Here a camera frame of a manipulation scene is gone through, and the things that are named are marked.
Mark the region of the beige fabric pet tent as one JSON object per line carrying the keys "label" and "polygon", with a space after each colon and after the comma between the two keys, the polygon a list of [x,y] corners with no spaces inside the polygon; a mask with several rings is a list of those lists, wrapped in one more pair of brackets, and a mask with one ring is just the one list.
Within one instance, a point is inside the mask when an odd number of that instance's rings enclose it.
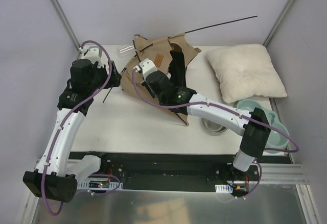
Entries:
{"label": "beige fabric pet tent", "polygon": [[[144,61],[146,58],[152,60],[158,71],[163,72],[170,81],[179,87],[186,86],[186,69],[190,62],[201,52],[201,49],[194,48],[185,40],[184,34],[173,35],[156,40],[136,39],[136,50],[139,51],[139,58]],[[127,70],[127,74],[121,74],[122,90],[129,95],[143,100],[145,103],[161,108],[156,95],[146,84],[143,75],[132,69]],[[185,125],[187,115],[174,113]]]}

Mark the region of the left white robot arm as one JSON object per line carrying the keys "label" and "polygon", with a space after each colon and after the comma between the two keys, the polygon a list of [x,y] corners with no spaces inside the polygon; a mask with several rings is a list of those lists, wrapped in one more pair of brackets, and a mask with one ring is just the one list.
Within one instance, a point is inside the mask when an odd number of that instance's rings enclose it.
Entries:
{"label": "left white robot arm", "polygon": [[23,182],[39,198],[70,202],[78,184],[88,176],[104,177],[108,165],[103,154],[87,153],[79,162],[69,167],[68,158],[75,136],[85,119],[94,95],[102,89],[119,87],[121,75],[115,63],[109,67],[99,61],[78,59],[70,68],[71,77],[59,96],[56,123],[48,145],[33,171],[26,171]]}

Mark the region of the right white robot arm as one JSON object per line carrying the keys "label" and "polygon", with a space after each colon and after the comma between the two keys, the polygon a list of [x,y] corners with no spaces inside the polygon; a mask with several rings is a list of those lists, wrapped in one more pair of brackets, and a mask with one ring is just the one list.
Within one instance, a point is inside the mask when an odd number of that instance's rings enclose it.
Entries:
{"label": "right white robot arm", "polygon": [[193,89],[174,85],[161,71],[145,75],[144,80],[158,98],[161,108],[209,120],[241,136],[230,175],[238,181],[248,175],[250,165],[263,154],[271,132],[262,109],[239,110],[211,101]]}

